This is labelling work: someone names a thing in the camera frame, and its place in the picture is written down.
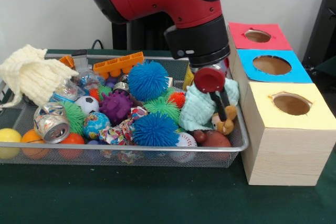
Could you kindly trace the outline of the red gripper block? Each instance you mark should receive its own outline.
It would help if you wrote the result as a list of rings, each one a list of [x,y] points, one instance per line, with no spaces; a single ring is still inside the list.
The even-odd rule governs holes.
[[[229,60],[225,58],[215,64],[194,70],[194,84],[200,92],[210,94],[211,99],[216,104],[218,116],[221,121],[227,120],[225,108],[230,105],[227,92],[223,89],[228,67]]]

